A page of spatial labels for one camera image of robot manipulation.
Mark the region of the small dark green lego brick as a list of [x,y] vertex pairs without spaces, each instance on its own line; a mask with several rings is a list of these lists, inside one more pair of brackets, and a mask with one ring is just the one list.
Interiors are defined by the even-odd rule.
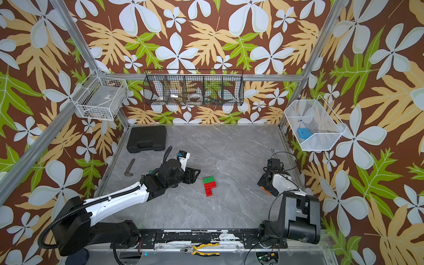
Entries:
[[215,182],[215,178],[213,176],[203,178],[204,184],[211,183],[211,182]]

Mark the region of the long red lego brick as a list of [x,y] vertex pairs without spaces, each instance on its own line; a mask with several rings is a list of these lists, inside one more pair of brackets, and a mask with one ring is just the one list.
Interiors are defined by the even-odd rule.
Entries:
[[216,188],[216,182],[208,182],[208,183],[204,183],[204,188],[205,189],[213,189]]

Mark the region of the small red lego brick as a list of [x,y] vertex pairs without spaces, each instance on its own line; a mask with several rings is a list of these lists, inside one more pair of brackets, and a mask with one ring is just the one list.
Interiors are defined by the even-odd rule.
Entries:
[[211,189],[206,189],[205,190],[205,194],[207,197],[211,197],[213,195],[212,190]]

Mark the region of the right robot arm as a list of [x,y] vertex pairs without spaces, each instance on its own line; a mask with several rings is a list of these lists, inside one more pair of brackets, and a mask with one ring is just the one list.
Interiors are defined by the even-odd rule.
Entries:
[[281,199],[278,218],[264,220],[258,229],[263,244],[296,240],[318,244],[321,236],[320,202],[314,195],[302,191],[284,169],[283,163],[270,158],[258,185],[275,199]]

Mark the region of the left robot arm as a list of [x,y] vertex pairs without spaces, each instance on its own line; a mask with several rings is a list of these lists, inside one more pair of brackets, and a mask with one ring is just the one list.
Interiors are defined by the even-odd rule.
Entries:
[[130,248],[139,244],[140,230],[133,221],[106,223],[104,220],[131,206],[151,201],[181,183],[195,183],[201,171],[187,166],[190,154],[180,151],[176,159],[169,159],[170,151],[165,152],[158,168],[127,188],[92,199],[70,199],[41,232],[38,246],[45,250],[57,249],[64,257],[90,245]]

